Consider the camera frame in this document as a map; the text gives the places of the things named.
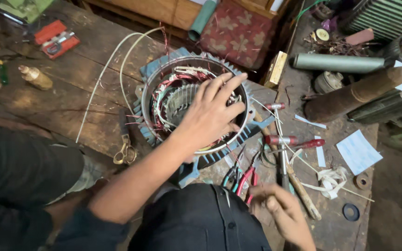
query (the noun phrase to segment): red-handled pliers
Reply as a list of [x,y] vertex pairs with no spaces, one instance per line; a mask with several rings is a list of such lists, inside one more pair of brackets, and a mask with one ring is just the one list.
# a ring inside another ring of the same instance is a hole
[[[254,157],[252,158],[252,164],[251,166],[246,170],[246,172],[241,176],[240,183],[238,184],[238,189],[236,194],[240,196],[241,190],[243,190],[243,185],[244,182],[251,176],[252,174],[252,180],[251,180],[251,185],[256,186],[258,183],[258,174],[255,172],[256,168],[260,165],[260,152],[257,152]],[[245,203],[248,204],[252,200],[252,195],[248,192],[246,195]]]

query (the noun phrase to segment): purple object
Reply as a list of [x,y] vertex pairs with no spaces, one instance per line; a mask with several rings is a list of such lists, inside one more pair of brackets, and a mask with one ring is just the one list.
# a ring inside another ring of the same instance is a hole
[[327,19],[325,21],[323,21],[322,24],[322,28],[324,28],[326,31],[330,31],[330,20]]
[[337,29],[338,29],[338,16],[335,16],[330,20],[330,31],[335,31]]

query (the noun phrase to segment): shirt button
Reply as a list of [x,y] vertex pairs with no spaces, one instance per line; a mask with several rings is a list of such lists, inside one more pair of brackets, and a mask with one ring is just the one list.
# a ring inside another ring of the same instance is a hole
[[236,227],[235,222],[229,223],[228,227],[229,227],[229,229],[234,229]]

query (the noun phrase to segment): scissors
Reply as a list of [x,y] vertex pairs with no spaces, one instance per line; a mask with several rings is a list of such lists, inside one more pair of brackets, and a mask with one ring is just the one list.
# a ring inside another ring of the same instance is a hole
[[115,164],[127,163],[131,164],[137,157],[137,151],[134,147],[131,146],[130,140],[130,132],[128,130],[128,118],[126,117],[126,109],[119,110],[119,126],[120,126],[120,135],[122,136],[123,146],[122,149],[116,153],[113,158],[113,162]]
[[231,167],[227,173],[226,176],[224,176],[223,180],[223,186],[226,187],[227,181],[229,180],[230,177],[232,177],[235,174],[235,185],[232,188],[232,191],[235,192],[238,187],[238,180],[240,179],[239,174],[242,173],[243,171],[241,170],[241,162],[243,161],[244,157],[244,152],[246,151],[246,145],[243,146],[243,148],[240,151],[240,154],[238,155],[237,162],[233,167]]

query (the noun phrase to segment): gold scissors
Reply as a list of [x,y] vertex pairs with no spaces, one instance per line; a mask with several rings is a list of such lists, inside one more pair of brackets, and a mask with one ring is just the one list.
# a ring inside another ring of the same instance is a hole
[[127,163],[131,164],[136,160],[137,151],[134,147],[131,146],[130,140],[130,132],[128,130],[128,119],[126,117],[126,109],[119,110],[119,125],[120,125],[120,134],[122,136],[123,146],[122,149],[116,153],[113,158],[113,162],[115,164]]

